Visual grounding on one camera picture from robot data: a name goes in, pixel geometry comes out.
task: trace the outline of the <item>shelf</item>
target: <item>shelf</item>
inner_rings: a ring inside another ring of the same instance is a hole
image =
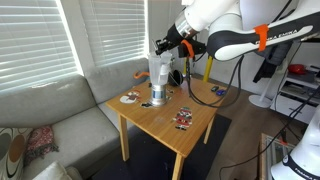
[[[305,93],[302,89],[298,89],[294,87],[283,86],[280,91],[303,100],[307,100],[309,98],[309,95]],[[312,98],[310,102],[315,104],[320,104],[320,99]]]
[[[286,80],[313,89],[317,89],[319,86],[319,84],[314,80],[314,74],[310,72],[306,75],[295,75],[288,73]]]

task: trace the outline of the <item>floor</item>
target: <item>floor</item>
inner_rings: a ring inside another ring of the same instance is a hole
[[[236,88],[232,87],[230,94],[223,104],[232,101],[236,94]],[[219,180],[219,170],[223,166],[230,166],[243,162],[257,154],[261,133],[274,136],[283,127],[283,122],[288,118],[271,109],[257,107],[251,104],[248,97],[252,93],[242,90],[239,99],[232,106],[219,109],[218,113],[232,119],[230,128],[219,149],[217,156],[208,174],[208,180]],[[293,121],[291,129],[300,137],[301,130],[306,125],[300,121]],[[288,131],[287,140],[292,144],[298,140]],[[222,171],[222,180],[254,180],[257,178],[257,159],[246,164]]]

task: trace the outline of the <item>window blinds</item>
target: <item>window blinds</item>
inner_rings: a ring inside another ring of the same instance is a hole
[[[55,0],[1,0],[0,92],[76,73]]]
[[[144,0],[79,0],[96,66],[145,56]]]

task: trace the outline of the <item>table leg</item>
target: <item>table leg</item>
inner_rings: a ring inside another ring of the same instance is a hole
[[[128,143],[128,130],[127,130],[127,120],[118,114],[118,121],[120,127],[120,141],[122,149],[122,159],[126,161],[129,159],[129,143]]]
[[[184,157],[180,154],[177,154],[176,162],[174,164],[172,180],[179,180],[181,175],[181,170],[183,167]]]
[[[203,141],[204,144],[207,144],[207,142],[208,142],[208,138],[209,138],[209,135],[210,135],[211,127],[212,127],[212,124],[213,124],[213,121],[214,121],[214,117],[215,116],[212,117],[211,121],[208,124],[207,132],[206,132],[206,135],[205,135],[204,141]]]

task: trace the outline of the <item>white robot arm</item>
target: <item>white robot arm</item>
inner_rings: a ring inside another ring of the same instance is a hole
[[[250,51],[263,51],[266,46],[305,41],[318,35],[320,1],[300,0],[287,17],[244,31],[239,0],[195,0],[181,12],[167,36],[156,41],[156,54],[180,45],[183,40],[191,40],[206,28],[208,54],[216,60],[231,60]],[[271,172],[276,180],[320,180],[320,106],[301,142]]]
[[[208,54],[230,60],[257,49],[263,51],[266,46],[316,36],[320,32],[320,1],[300,0],[286,18],[244,31],[239,0],[195,0],[181,12],[163,41],[157,41],[156,53],[178,46],[205,28],[209,28]]]

